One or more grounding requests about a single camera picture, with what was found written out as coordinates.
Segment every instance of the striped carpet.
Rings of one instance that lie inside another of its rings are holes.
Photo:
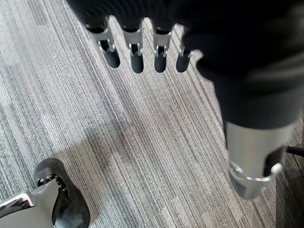
[[[212,83],[154,71],[152,27],[144,21],[144,72],[111,19],[121,66],[111,69],[62,0],[0,3],[0,200],[33,190],[35,165],[63,161],[91,210],[91,228],[273,228],[303,225],[304,160],[287,156],[263,195],[240,199]],[[292,145],[303,146],[303,118]]]

